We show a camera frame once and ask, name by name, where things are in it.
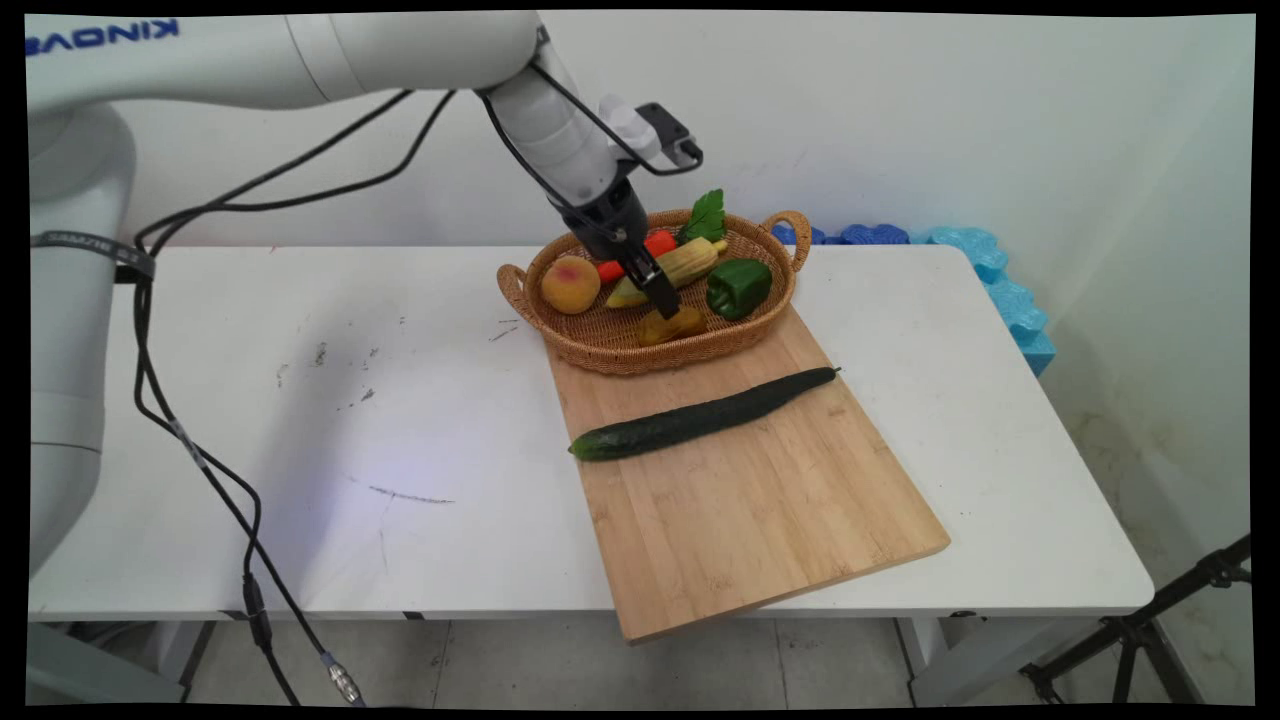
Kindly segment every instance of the yellow fruit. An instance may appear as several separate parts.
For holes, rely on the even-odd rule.
[[[543,275],[543,300],[566,315],[586,311],[600,292],[600,273],[595,265],[576,255],[552,263]]]
[[[640,341],[640,347],[649,347],[704,332],[707,332],[707,318],[696,307],[685,305],[669,320],[664,319],[662,313],[657,310],[640,318],[640,329],[636,333],[636,340]]]
[[[695,237],[685,245],[663,254],[657,259],[658,266],[671,281],[672,287],[681,288],[712,272],[719,254],[728,247],[723,240],[712,242],[705,237]],[[613,309],[637,307],[649,302],[649,296],[640,291],[631,278],[622,278],[614,286],[613,293],[604,305]]]

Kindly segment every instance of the wooden cutting board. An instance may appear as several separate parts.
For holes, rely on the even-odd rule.
[[[754,347],[676,370],[604,375],[548,354],[570,439],[831,365],[792,307]],[[763,419],[626,460],[579,461],[579,474],[632,644],[951,542],[840,377]]]

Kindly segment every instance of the blue foam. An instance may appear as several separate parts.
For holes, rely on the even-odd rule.
[[[810,228],[810,231],[813,231],[813,241],[810,242],[810,245],[826,245],[827,243],[827,233],[822,232],[818,228]],[[778,224],[773,225],[773,229],[771,232],[773,233],[773,237],[778,238],[778,241],[782,245],[795,245],[796,243],[796,231],[791,229],[791,225],[788,225],[786,223],[778,223]]]
[[[1005,327],[1014,334],[1019,346],[1032,342],[1048,323],[1048,315],[1036,306],[1032,291],[1010,281],[1004,273],[997,282],[987,286],[987,295],[996,304]]]
[[[895,225],[849,225],[840,233],[840,245],[909,245],[906,231]]]
[[[987,284],[998,281],[1009,265],[1009,255],[996,247],[996,236],[980,228],[934,228],[924,242],[959,247]]]
[[[1048,336],[1044,333],[1037,333],[1034,340],[1019,343],[1018,348],[1023,351],[1023,357],[1027,359],[1027,364],[1032,366],[1032,372],[1036,373],[1037,378],[1057,355],[1057,348],[1053,347],[1053,343],[1050,342]]]

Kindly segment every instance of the basket handle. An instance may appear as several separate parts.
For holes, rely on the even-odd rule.
[[[502,296],[507,299],[507,302],[520,313],[520,316],[525,319],[526,323],[541,331],[543,323],[534,314],[534,310],[529,306],[529,301],[525,300],[525,272],[515,265],[503,265],[498,268],[498,290],[502,291]]]
[[[809,256],[809,245],[813,243],[813,228],[809,227],[809,218],[795,210],[782,210],[781,213],[769,215],[764,220],[764,232],[772,233],[773,225],[778,224],[778,220],[787,223],[796,231],[796,255],[791,260],[791,272],[799,273],[800,268],[804,266],[805,259]]]

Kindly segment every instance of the corn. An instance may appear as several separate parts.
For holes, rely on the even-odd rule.
[[[728,242],[723,240],[712,243],[705,237],[695,237],[671,252],[660,255],[657,261],[658,266],[667,275],[667,279],[671,281],[671,284],[681,288],[712,272],[719,254],[727,249]],[[636,307],[645,302],[649,302],[649,296],[641,292],[631,282],[631,278],[622,278],[618,281],[617,287],[613,288],[609,299],[604,301],[604,305],[605,307],[620,309]]]

